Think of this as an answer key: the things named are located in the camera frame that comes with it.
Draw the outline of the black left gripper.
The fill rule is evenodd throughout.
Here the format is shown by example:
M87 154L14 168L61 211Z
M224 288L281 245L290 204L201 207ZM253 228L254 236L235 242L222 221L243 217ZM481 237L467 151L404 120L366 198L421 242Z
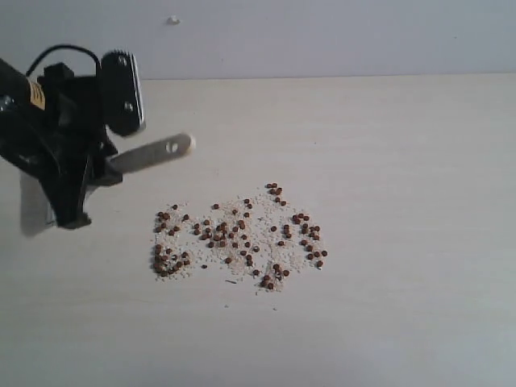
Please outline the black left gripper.
M59 228L91 224L84 211L87 184L120 184L123 174L110 162L117 155L98 75L77 76L58 63L32 80L1 64L1 156L40 180Z

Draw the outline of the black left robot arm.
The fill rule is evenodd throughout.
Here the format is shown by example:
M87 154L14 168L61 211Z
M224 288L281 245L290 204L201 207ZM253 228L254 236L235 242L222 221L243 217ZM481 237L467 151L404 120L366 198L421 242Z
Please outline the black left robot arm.
M96 76L77 76L58 63L33 81L1 63L1 156L39 182L58 227L90 225L86 190L121 182L107 164L117 152Z

